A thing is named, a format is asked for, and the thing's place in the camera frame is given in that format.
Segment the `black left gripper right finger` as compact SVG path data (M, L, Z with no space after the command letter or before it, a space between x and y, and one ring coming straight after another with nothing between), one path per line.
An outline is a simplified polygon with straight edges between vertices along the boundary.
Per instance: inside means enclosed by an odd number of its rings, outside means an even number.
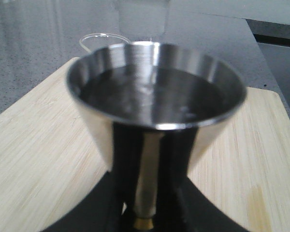
M182 232L246 232L210 202L186 177L176 191Z

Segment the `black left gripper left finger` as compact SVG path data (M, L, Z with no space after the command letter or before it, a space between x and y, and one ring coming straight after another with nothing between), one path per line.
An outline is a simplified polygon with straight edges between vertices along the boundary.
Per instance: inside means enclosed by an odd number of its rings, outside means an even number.
M45 232L121 232L123 192L127 176L106 172L91 192Z

